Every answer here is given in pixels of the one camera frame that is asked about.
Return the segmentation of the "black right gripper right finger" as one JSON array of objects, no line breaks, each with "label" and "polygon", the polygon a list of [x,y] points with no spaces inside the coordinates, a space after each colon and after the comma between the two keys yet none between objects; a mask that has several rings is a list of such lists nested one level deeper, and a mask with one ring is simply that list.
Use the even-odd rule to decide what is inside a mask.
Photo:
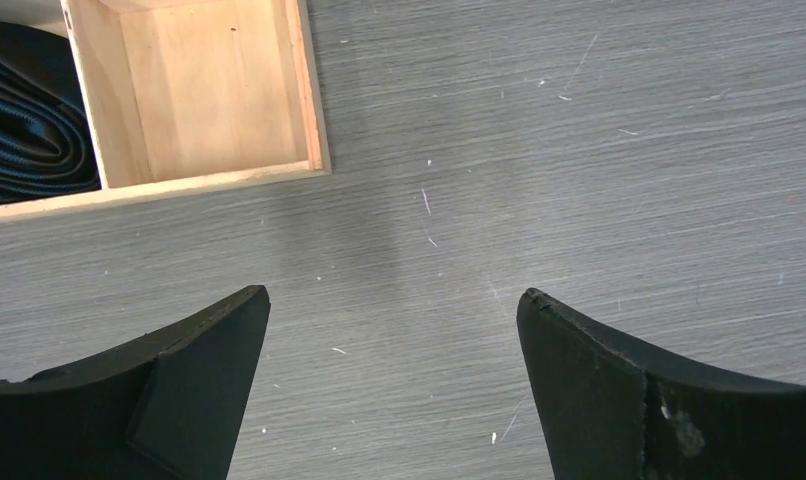
[{"label": "black right gripper right finger", "polygon": [[701,363],[537,289],[517,329],[558,479],[806,479],[806,386]]}]

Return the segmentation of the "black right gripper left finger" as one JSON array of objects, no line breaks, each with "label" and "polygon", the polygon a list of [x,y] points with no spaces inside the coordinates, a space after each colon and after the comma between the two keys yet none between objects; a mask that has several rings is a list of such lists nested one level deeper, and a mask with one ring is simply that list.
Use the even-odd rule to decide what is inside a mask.
[{"label": "black right gripper left finger", "polygon": [[171,325],[0,380],[0,479],[223,479],[271,310],[248,286]]}]

